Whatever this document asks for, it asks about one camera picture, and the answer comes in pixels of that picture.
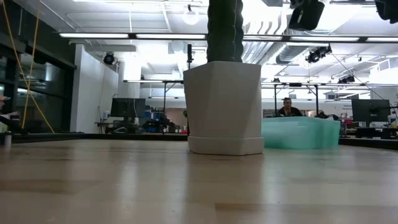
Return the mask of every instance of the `bottle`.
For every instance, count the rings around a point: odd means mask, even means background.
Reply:
[[[395,114],[388,116],[388,125],[393,128],[397,127],[397,116]]]

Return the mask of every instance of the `ceiling duct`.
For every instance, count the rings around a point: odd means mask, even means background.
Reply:
[[[276,63],[287,65],[294,61],[294,59],[308,50],[309,46],[289,46],[281,51],[281,53],[276,56]]]

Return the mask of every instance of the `yellow cable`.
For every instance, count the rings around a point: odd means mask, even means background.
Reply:
[[[30,63],[30,73],[29,73],[29,79],[28,79],[28,82],[27,82],[27,96],[26,96],[26,101],[25,101],[24,119],[22,120],[22,128],[25,128],[27,104],[28,104],[28,102],[29,102],[30,79],[31,79],[32,73],[33,73],[33,64],[34,64],[34,59],[35,59],[37,31],[38,31],[38,29],[39,29],[39,17],[40,17],[40,6],[37,8],[36,28],[35,28],[35,35],[34,35],[34,40],[33,40],[32,62]]]
[[[7,9],[6,9],[6,2],[5,2],[5,1],[2,2],[2,8],[3,8],[3,10],[4,10],[4,16],[6,17],[6,23],[7,23],[8,33],[9,33],[10,38],[11,38],[11,43],[12,43],[12,47],[13,47],[13,49],[14,49],[14,53],[15,53],[15,56],[16,56],[16,59],[17,59],[17,63],[18,63],[18,66],[19,66],[19,70],[20,70],[21,73],[22,73],[22,76],[23,76],[23,78],[24,78],[25,84],[26,84],[27,86],[29,86],[28,82],[26,81],[25,73],[24,73],[24,71],[23,71],[23,69],[22,69],[21,62],[20,62],[20,60],[19,60],[19,56],[18,56],[17,50],[16,50],[16,48],[15,48],[14,38],[12,37],[12,32],[11,32],[10,22],[9,22],[8,15],[7,15]],[[42,110],[39,108],[39,105],[37,104],[37,102],[36,102],[36,100],[35,100],[33,94],[30,93],[30,92],[28,92],[28,95],[27,95],[26,97],[29,97],[29,95],[32,97],[32,100],[33,100],[33,102],[35,103],[37,110],[38,110],[38,111],[40,112],[40,114],[42,115],[42,117],[43,117],[45,123],[47,124],[47,126],[51,129],[51,132],[52,132],[52,133],[55,133],[54,130],[52,129],[51,125],[49,124],[49,122],[48,122],[47,119],[45,118],[45,116],[44,116]]]

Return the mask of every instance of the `cable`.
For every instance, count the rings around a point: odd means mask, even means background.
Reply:
[[[354,75],[353,72],[351,72],[350,70],[348,70],[348,68],[347,68],[340,60],[338,60],[338,58],[337,58],[333,53],[331,53],[331,54],[332,54],[332,55],[334,56],[334,58],[338,61],[338,63],[340,63],[340,65],[342,65],[342,66],[347,70],[347,72],[350,73],[352,76],[354,76],[354,78],[357,79],[362,85],[364,85],[366,88],[368,88],[368,89],[369,89],[372,93],[374,93],[376,96],[380,97],[380,99],[386,100],[386,99],[384,99],[383,97],[381,97],[378,93],[376,93],[374,90],[372,90],[372,88],[368,87],[368,86],[366,85],[366,83],[362,82],[357,76]],[[395,114],[396,114],[396,117],[397,117],[397,120],[398,120],[398,114],[397,114],[396,109],[395,109],[394,106],[390,103],[390,101],[388,101],[388,102],[389,102],[391,108],[394,110],[394,112],[395,112]]]
[[[36,46],[36,40],[37,40],[37,31],[39,29],[39,17],[40,17],[40,10],[37,9],[37,14],[36,14],[36,28],[35,28],[35,35],[34,35],[34,40],[33,40],[33,46]],[[29,102],[29,93],[30,93],[30,79],[32,78],[32,73],[33,73],[33,64],[34,64],[34,59],[35,59],[35,51],[36,48],[33,48],[32,51],[32,62],[30,63],[30,73],[29,73],[29,79],[27,82],[27,94],[26,94],[26,101],[25,101],[25,109],[24,109],[24,118],[22,119],[22,128],[25,128],[25,121],[26,121],[26,111],[27,111],[27,104]]]
[[[9,21],[9,19],[8,19],[8,14],[7,14],[7,9],[6,9],[6,2],[5,2],[5,1],[2,2],[2,8],[3,8],[3,11],[4,11],[4,17],[6,18],[7,29],[8,29],[8,33],[9,33],[9,35],[10,35],[11,44],[12,44],[12,48],[13,48],[13,50],[14,50],[14,54],[15,54],[15,56],[16,56],[16,60],[17,60],[17,63],[18,63],[18,67],[19,67],[19,70],[20,70],[21,73],[22,73],[22,77],[24,78],[25,84],[28,86],[28,82],[26,81],[25,73],[24,73],[24,71],[23,71],[23,69],[22,69],[21,61],[19,60],[19,56],[18,56],[16,47],[15,47],[14,38],[13,38],[13,36],[12,36],[11,26],[10,26],[10,21]],[[47,121],[47,118],[44,116],[44,114],[43,114],[42,110],[40,109],[39,105],[37,104],[37,102],[36,102],[36,100],[35,100],[33,94],[32,94],[32,93],[28,93],[28,95],[27,95],[26,97],[29,97],[29,95],[32,97],[32,100],[33,100],[33,102],[35,103],[35,106],[36,106],[37,110],[38,110],[38,111],[40,112],[40,114],[42,115],[42,117],[43,117],[45,123],[46,123],[47,126],[51,129],[51,132],[54,134],[54,133],[55,133],[54,130],[52,129],[50,123]]]
[[[101,94],[99,95],[99,103],[98,103],[98,114],[99,114],[99,121],[101,122],[101,101],[102,101],[102,93],[104,90],[104,82],[105,82],[105,74],[106,74],[106,66],[104,65],[104,75],[102,77],[102,87],[101,87]]]

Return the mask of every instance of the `man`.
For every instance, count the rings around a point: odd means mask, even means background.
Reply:
[[[278,111],[278,116],[303,116],[299,109],[292,107],[292,99],[284,98],[284,107]]]

